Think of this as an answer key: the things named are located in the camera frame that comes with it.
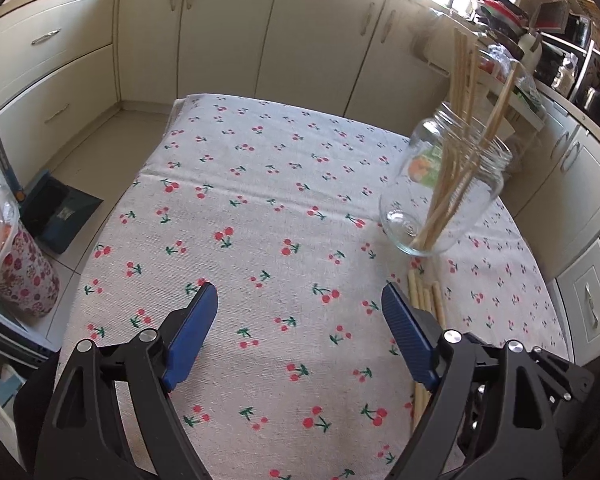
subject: floral trash bin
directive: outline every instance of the floral trash bin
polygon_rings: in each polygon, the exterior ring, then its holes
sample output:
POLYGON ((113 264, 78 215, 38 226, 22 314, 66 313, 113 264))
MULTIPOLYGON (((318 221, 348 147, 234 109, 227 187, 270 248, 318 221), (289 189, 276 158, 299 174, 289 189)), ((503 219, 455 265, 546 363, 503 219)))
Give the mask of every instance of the floral trash bin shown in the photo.
POLYGON ((0 267, 0 297, 27 314, 42 317, 56 304, 60 280, 20 222, 17 229, 11 250, 0 267))

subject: blue gripper pad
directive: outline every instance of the blue gripper pad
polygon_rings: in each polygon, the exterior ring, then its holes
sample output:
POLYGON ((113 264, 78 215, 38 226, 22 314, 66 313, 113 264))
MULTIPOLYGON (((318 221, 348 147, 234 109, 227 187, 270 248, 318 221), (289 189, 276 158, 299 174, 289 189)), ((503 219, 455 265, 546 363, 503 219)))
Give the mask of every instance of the blue gripper pad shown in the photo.
POLYGON ((206 284, 202 295, 200 297, 196 295, 189 306, 194 302, 196 303, 167 348, 166 369, 162 375, 162 383, 169 392, 189 376, 206 334, 216 318, 218 312, 216 288, 210 283, 206 284))
POLYGON ((392 283, 382 289, 382 314, 389 325, 395 342, 413 380, 422 383, 432 391, 440 378, 432 370, 434 348, 420 329, 413 314, 406 306, 406 300, 392 283))

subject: cherry print tablecloth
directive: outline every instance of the cherry print tablecloth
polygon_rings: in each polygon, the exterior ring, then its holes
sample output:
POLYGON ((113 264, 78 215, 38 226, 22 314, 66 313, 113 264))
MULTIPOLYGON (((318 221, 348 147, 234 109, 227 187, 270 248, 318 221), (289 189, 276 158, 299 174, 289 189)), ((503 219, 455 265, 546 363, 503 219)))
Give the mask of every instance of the cherry print tablecloth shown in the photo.
MULTIPOLYGON (((118 203, 62 348, 126 342, 205 281, 218 316, 171 394, 215 479, 383 479, 410 435, 412 381, 380 306, 408 268, 437 276, 450 326, 566 355, 533 256, 498 200, 444 257, 378 224, 407 139, 271 102, 190 96, 118 203)), ((150 460, 121 392, 139 465, 150 460)))

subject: countertop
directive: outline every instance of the countertop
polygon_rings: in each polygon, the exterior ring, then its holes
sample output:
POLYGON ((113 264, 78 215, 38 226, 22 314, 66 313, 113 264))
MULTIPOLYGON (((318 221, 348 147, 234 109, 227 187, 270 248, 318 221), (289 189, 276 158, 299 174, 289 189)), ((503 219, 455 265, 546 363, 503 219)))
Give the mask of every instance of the countertop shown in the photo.
POLYGON ((590 133, 600 142, 600 127, 591 119, 589 119, 589 117, 582 110, 580 110, 575 104, 570 102, 565 97, 562 97, 560 94, 558 94, 558 92, 552 88, 549 88, 544 83, 536 80, 536 86, 538 86, 538 90, 541 91, 545 96, 567 110, 570 115, 572 115, 587 130, 589 130, 590 133))

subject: empty glass jar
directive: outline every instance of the empty glass jar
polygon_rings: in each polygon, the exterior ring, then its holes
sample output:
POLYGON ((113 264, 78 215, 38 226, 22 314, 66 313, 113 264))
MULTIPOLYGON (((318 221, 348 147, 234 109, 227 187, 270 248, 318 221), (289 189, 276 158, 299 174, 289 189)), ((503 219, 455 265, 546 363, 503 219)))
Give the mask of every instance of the empty glass jar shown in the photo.
POLYGON ((416 126, 380 197, 382 227, 399 249, 416 256, 448 250, 497 198, 511 153, 497 138, 476 152, 483 129, 476 120, 467 125, 446 103, 416 126))

